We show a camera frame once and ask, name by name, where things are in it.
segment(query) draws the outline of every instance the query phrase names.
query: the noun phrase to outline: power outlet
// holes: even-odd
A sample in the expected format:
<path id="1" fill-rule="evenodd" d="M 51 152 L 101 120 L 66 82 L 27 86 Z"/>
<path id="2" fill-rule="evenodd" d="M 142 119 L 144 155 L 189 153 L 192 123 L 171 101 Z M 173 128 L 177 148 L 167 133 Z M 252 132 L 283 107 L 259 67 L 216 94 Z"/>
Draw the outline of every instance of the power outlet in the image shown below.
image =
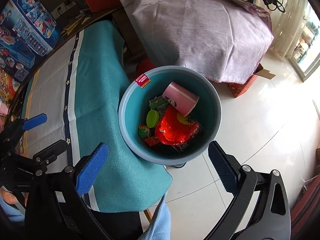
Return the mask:
<path id="1" fill-rule="evenodd" d="M 64 14 L 67 11 L 66 6 L 62 3 L 60 4 L 57 8 L 55 8 L 52 12 L 51 15 L 53 18 L 58 19 L 61 14 Z"/>
<path id="2" fill-rule="evenodd" d="M 66 0 L 64 2 L 64 5 L 66 6 L 67 10 L 69 10 L 70 8 L 72 8 L 73 6 L 76 5 L 76 3 L 74 2 L 74 0 Z"/>

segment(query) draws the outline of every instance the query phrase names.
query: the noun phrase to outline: white tile floor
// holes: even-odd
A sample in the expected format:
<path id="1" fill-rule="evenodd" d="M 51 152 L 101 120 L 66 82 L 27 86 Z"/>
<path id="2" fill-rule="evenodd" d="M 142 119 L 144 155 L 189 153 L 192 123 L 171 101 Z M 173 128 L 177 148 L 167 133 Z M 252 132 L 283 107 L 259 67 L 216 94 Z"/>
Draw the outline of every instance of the white tile floor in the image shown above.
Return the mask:
<path id="1" fill-rule="evenodd" d="M 286 59 L 271 52 L 261 64 L 276 77 L 258 77 L 239 98 L 233 98 L 226 84 L 213 84 L 222 105 L 216 140 L 241 164 L 267 173 L 278 169 L 292 208 L 303 181 L 312 176 L 320 141 L 314 105 L 320 103 L 320 70 L 303 83 Z M 225 191 L 208 152 L 182 169 L 167 170 L 173 177 L 166 199 L 172 216 L 171 239 L 204 239 L 233 196 Z M 255 192 L 239 230 L 246 226 L 257 198 Z M 148 227 L 143 213 L 141 220 L 143 227 Z"/>

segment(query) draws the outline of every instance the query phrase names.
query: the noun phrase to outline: pink paper cup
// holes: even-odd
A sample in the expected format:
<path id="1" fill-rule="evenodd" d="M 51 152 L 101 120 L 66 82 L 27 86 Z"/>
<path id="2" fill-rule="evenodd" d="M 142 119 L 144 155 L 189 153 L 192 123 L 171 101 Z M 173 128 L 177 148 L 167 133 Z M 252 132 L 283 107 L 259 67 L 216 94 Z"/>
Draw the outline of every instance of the pink paper cup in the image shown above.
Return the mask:
<path id="1" fill-rule="evenodd" d="M 174 106 L 184 117 L 190 114 L 199 101 L 198 96 L 173 81 L 163 92 L 162 97 Z"/>

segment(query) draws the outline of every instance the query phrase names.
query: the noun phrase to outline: label sticker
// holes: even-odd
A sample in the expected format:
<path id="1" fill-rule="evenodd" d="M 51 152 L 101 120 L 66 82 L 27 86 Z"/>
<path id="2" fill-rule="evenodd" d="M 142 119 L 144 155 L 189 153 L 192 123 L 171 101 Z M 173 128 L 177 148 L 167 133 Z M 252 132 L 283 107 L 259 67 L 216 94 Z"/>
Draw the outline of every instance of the label sticker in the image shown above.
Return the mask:
<path id="1" fill-rule="evenodd" d="M 135 81 L 142 88 L 144 88 L 151 82 L 150 79 L 146 76 L 146 74 L 140 75 Z"/>

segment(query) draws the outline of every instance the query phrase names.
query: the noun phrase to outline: glass door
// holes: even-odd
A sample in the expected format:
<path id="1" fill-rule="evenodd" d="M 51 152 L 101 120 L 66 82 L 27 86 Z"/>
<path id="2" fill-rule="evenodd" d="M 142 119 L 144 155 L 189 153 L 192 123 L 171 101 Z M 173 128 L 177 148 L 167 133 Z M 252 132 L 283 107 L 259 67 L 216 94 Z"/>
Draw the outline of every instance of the glass door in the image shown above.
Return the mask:
<path id="1" fill-rule="evenodd" d="M 320 65 L 320 21 L 310 4 L 306 9 L 305 18 L 308 20 L 302 26 L 302 34 L 291 58 L 303 81 Z"/>

